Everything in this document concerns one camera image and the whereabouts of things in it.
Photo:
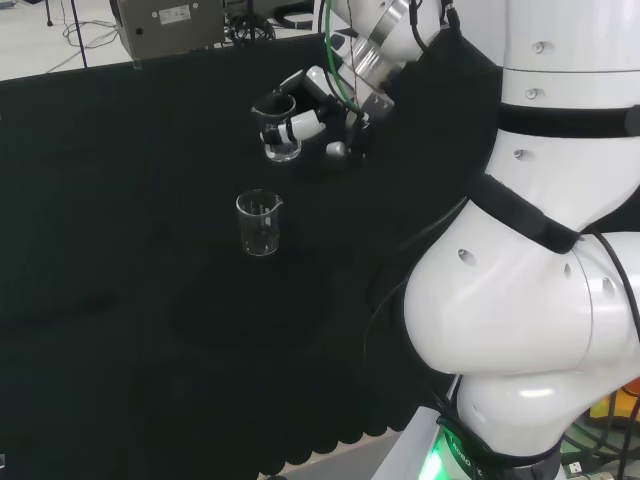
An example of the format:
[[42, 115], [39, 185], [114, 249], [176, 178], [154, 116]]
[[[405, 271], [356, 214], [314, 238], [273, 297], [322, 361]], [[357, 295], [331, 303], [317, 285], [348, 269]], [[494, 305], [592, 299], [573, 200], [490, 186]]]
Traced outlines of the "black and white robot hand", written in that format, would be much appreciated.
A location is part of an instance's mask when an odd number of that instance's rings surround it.
[[252, 112], [258, 115], [259, 136], [272, 152], [298, 146], [318, 137], [329, 123], [346, 122], [344, 149], [351, 154], [370, 146], [370, 115], [365, 104], [373, 87], [355, 76], [350, 85], [334, 79], [326, 70], [312, 66], [285, 79], [272, 92], [257, 100]]

